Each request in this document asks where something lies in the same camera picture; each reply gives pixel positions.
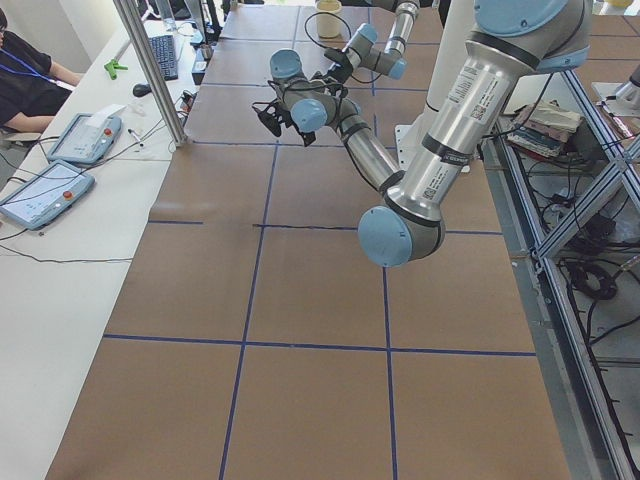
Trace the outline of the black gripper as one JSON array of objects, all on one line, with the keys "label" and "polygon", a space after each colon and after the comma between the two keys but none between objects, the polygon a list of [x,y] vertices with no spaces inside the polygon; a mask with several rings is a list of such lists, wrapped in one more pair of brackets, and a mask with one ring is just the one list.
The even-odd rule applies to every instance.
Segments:
[{"label": "black gripper", "polygon": [[312,145],[316,141],[316,135],[313,132],[305,133],[300,130],[298,124],[293,120],[292,113],[285,108],[285,105],[281,101],[274,100],[272,106],[274,109],[273,119],[275,121],[272,133],[275,137],[281,137],[284,128],[293,127],[301,137],[305,147]]},{"label": "black gripper", "polygon": [[327,47],[324,49],[323,55],[331,61],[331,66],[325,73],[316,72],[312,79],[344,85],[352,74],[352,64],[347,54],[342,50]]}]

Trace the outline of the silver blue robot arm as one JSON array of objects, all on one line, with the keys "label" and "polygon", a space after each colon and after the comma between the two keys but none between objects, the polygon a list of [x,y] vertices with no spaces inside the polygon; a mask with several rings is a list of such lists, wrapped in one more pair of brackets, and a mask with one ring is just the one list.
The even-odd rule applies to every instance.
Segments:
[{"label": "silver blue robot arm", "polygon": [[375,46],[374,27],[363,24],[343,48],[328,51],[332,65],[325,74],[306,77],[294,50],[281,49],[271,56],[276,112],[269,128],[278,132],[294,127],[306,143],[312,143],[323,127],[336,132],[360,175],[382,196],[382,204],[360,219],[360,245],[372,262],[393,267],[440,247],[445,237],[441,202],[518,81],[570,70],[587,59],[592,5],[473,2],[466,58],[406,168],[390,156],[343,90],[357,68],[391,78],[405,70],[403,54],[420,5],[385,1],[382,8],[395,16],[383,50]]},{"label": "silver blue robot arm", "polygon": [[383,50],[378,49],[377,31],[369,23],[361,24],[341,48],[319,43],[324,57],[331,61],[326,73],[316,72],[313,80],[344,84],[355,70],[364,68],[378,76],[400,79],[407,66],[404,59],[406,44],[418,18],[419,1],[366,1],[395,15],[389,37]]}]

